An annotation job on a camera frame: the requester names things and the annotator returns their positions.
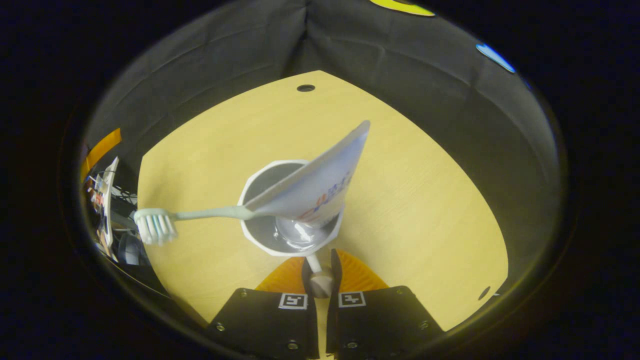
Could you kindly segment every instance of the toothbrush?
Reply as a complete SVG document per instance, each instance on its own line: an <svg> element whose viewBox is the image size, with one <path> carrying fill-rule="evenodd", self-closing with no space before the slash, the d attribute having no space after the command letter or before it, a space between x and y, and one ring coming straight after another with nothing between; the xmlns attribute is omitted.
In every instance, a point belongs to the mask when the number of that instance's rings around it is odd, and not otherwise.
<svg viewBox="0 0 640 360"><path fill-rule="evenodd" d="M244 206L227 206L226 208L207 209L201 211L189 211L184 213L171 213L165 209L141 209L135 212L133 220L140 230L140 238L143 243L150 245L157 243L162 245L178 237L178 232L173 225L176 221L192 220L197 218L227 217L240 220L251 220L268 214L255 213Z"/></svg>

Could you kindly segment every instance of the white cup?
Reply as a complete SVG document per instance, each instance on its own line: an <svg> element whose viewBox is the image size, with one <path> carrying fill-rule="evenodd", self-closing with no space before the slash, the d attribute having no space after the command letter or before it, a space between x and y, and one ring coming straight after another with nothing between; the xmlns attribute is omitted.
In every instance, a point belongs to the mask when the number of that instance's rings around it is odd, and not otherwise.
<svg viewBox="0 0 640 360"><path fill-rule="evenodd" d="M307 160L274 161L247 180L238 205L245 205L269 187L287 177ZM308 256L331 242L342 224L344 205L337 214L323 219L322 224L305 224L280 217L241 220L244 236L273 256Z"/></svg>

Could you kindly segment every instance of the wooden tabletop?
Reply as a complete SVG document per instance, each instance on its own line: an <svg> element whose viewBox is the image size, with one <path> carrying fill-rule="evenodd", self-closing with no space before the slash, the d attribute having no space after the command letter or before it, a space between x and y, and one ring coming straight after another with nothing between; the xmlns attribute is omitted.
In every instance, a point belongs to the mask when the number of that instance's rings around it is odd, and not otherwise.
<svg viewBox="0 0 640 360"><path fill-rule="evenodd" d="M316 88L297 91L305 84ZM346 196L342 228L328 247L360 258L389 286L408 286L448 331L507 277L498 224L472 181L429 135L327 73L260 86L180 126L142 159L140 208L234 205L246 180L268 163L312 160L367 119L371 130ZM256 287L285 260L250 243L235 219L177 222L177 230L173 242L145 248L167 291L203 324L236 288ZM327 305L318 302L321 350Z"/></svg>

